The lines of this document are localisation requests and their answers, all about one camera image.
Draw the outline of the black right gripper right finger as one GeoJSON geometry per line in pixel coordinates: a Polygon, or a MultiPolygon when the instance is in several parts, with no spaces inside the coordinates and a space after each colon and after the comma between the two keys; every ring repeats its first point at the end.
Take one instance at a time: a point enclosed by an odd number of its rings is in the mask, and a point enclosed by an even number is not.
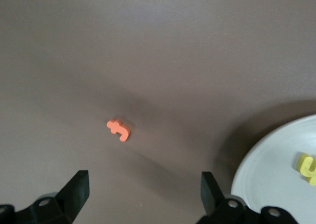
{"type": "Polygon", "coordinates": [[[296,224],[285,209],[265,206],[259,212],[250,209],[238,196],[223,194],[211,172],[201,173],[200,196],[206,215],[199,224],[296,224]]]}

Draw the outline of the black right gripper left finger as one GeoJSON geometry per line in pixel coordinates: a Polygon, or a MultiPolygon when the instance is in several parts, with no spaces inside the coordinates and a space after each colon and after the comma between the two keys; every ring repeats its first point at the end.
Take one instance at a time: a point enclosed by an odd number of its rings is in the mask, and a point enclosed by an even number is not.
{"type": "Polygon", "coordinates": [[[55,195],[43,196],[16,211],[11,204],[0,206],[2,224],[72,224],[88,199],[88,171],[79,170],[55,195]]]}

